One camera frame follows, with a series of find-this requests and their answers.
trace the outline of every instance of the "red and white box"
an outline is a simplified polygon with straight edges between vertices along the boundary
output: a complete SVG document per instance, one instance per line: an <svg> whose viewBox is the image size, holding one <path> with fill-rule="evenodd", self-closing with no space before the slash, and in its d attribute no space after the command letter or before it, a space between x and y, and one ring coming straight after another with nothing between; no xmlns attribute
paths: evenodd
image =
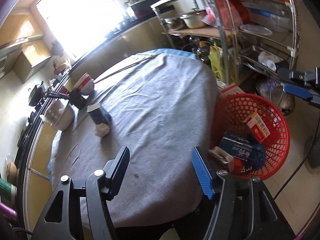
<svg viewBox="0 0 320 240"><path fill-rule="evenodd" d="M220 98L225 98L230 95L243 94L243 93L244 93L243 90L240 87L238 87L236 84L228 85L227 87L219 91Z"/></svg>
<svg viewBox="0 0 320 240"><path fill-rule="evenodd" d="M257 112L254 112L252 115L247 117L244 122L247 123L247 126L250 128L252 134L255 136L259 143L261 143L270 135L269 129Z"/></svg>

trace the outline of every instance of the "plate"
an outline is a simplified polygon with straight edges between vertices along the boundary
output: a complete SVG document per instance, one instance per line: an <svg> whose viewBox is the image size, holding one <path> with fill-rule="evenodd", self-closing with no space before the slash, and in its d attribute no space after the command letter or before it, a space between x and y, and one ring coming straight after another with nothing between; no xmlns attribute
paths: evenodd
<svg viewBox="0 0 320 240"><path fill-rule="evenodd" d="M272 35L271 30L260 25L244 24L240 26L240 29L249 33L255 33L255 34L260 34L264 36Z"/></svg>

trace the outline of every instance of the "black pan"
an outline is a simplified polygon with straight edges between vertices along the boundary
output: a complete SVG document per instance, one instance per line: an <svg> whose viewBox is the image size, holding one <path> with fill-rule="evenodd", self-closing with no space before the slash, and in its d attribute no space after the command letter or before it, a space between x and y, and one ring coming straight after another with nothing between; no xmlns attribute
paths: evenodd
<svg viewBox="0 0 320 240"><path fill-rule="evenodd" d="M35 85L29 96L29 106L36 106L44 96L43 81L41 84Z"/></svg>

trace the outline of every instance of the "metal tray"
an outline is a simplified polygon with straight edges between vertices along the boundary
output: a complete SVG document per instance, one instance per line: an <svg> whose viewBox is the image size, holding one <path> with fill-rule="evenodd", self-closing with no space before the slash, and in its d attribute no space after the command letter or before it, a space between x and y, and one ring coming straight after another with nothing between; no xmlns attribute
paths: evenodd
<svg viewBox="0 0 320 240"><path fill-rule="evenodd" d="M262 49L258 46L254 46L254 45L252 45L246 49L243 49L242 51L239 52L239 55L241 58L248 61L247 65L249 68L253 69L254 71L256 71L258 73L264 74L269 78L272 78L272 79L279 81L279 77L276 72L272 71L268 67L266 67L258 62L258 56L262 51L265 51L265 52L268 52L268 53L274 55L270 51Z"/></svg>

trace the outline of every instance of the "black cable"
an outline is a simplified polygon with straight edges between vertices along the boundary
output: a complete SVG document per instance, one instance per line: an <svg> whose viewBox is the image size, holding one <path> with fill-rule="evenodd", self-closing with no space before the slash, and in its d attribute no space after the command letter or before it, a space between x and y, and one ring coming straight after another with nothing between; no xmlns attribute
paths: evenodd
<svg viewBox="0 0 320 240"><path fill-rule="evenodd" d="M306 159L308 158L312 148L313 148L313 144L315 143L316 140L316 136L318 133L318 129L319 129L319 123L320 123L320 111L319 111L319 115L318 115L318 121L317 121L317 126L316 129L313 133L313 137L312 140L310 142L310 146L309 149L307 151L307 154L305 155L305 157L303 158L302 162L299 164L299 166L296 168L296 170L291 174L291 176L289 177L289 179L283 184L283 186L281 187L281 189L279 189L279 191L277 192L277 194L274 196L273 200L275 200L278 195L281 193L281 191L284 189L285 186L287 186L287 184L290 182L290 180L293 178L294 175L296 175L296 173L299 171L299 169L302 167L302 165L304 164L304 162L306 161Z"/></svg>
<svg viewBox="0 0 320 240"><path fill-rule="evenodd" d="M28 235L32 235L32 233L30 232L30 231L28 231L28 230L25 230L25 229L23 229L23 228L12 228L12 230L14 231L14 232L24 232L24 233L26 233L26 234L28 234Z"/></svg>

